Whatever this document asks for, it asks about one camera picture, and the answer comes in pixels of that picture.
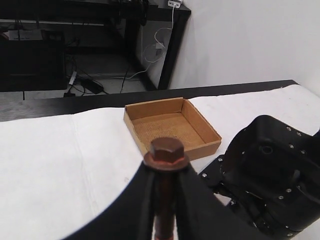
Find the cardboard box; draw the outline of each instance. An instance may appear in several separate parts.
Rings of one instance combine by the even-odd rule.
[[[182,141],[190,160],[214,154],[222,140],[191,102],[182,97],[126,105],[124,122],[143,155],[150,142],[159,137]]]

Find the hex bolt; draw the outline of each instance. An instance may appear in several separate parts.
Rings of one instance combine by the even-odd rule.
[[[153,140],[143,162],[158,174],[155,179],[155,240],[173,240],[176,172],[189,165],[184,145],[176,138]]]

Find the white tablecloth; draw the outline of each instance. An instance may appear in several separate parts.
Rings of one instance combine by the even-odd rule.
[[[272,91],[191,99],[222,136],[223,154],[258,115],[313,135],[320,98],[298,85]],[[123,108],[0,122],[0,239],[56,240],[95,218],[127,186],[141,163]],[[299,239],[320,239],[320,221]]]

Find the electrical outlet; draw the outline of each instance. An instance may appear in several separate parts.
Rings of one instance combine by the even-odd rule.
[[[168,6],[172,8],[179,9],[182,4],[182,0],[169,0]]]

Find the white wall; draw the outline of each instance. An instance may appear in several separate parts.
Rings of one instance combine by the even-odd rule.
[[[320,1],[184,0],[170,88],[293,79],[320,95]]]

